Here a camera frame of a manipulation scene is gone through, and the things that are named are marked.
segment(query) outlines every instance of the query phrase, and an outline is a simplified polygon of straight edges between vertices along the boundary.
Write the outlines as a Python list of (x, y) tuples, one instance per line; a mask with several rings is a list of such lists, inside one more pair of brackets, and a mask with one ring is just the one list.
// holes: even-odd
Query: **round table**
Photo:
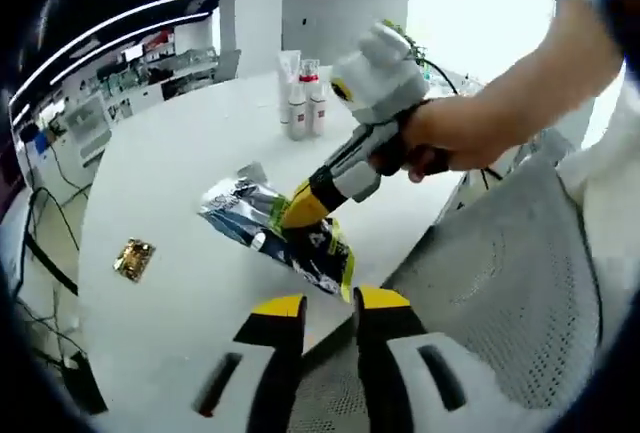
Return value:
[[(91, 190), (79, 259), (82, 331), (110, 409), (145, 411), (171, 397), (172, 408), (193, 413), (215, 351), (268, 299), (307, 295), (305, 351), (351, 315), (351, 305), (196, 214), (207, 189), (256, 160), (276, 190), (291, 194), (356, 126), (332, 94), (325, 134), (291, 141), (280, 129), (277, 92), (275, 73), (237, 79), (116, 126)], [(398, 174), (367, 201), (335, 212), (354, 251), (354, 285), (381, 285), (461, 178), (447, 172), (416, 186)], [(130, 237), (156, 247), (137, 284), (113, 270)]]

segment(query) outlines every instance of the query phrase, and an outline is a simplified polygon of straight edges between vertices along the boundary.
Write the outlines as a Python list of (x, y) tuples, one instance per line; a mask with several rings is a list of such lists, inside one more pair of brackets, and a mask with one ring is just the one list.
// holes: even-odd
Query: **human hand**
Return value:
[(449, 169), (484, 168), (522, 139), (521, 132), (502, 121), (478, 97), (455, 96), (433, 100), (416, 110), (402, 134), (409, 150), (422, 147), (421, 155), (409, 155), (409, 178), (419, 183), (435, 158), (433, 148), (449, 152)]

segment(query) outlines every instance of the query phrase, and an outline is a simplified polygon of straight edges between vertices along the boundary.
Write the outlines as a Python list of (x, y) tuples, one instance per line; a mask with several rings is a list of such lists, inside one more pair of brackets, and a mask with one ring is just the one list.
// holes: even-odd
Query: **white pillar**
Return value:
[(274, 70), (281, 35), (282, 0), (220, 0), (221, 51), (242, 51), (238, 77)]

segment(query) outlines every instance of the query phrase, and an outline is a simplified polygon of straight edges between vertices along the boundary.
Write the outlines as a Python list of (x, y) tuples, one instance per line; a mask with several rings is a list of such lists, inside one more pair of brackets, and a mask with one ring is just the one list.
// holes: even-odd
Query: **white bottle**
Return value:
[(309, 103), (311, 104), (309, 132), (314, 136), (320, 136), (324, 133), (324, 117), (327, 108), (327, 94), (324, 83), (317, 85), (317, 88), (311, 94)]
[(291, 85), (289, 95), (289, 127), (287, 135), (292, 140), (302, 140), (307, 135), (307, 97), (300, 83)]

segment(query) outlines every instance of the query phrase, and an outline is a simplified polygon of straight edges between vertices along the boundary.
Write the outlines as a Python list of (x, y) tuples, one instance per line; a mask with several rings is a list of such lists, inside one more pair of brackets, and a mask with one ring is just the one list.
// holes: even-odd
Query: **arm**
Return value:
[[(535, 51), (475, 97), (421, 107), (407, 125), (405, 141), (449, 150), (452, 169), (485, 167), (602, 92), (621, 63), (596, 11), (584, 0), (565, 0)], [(422, 179), (428, 161), (427, 156), (412, 165), (414, 181)]]

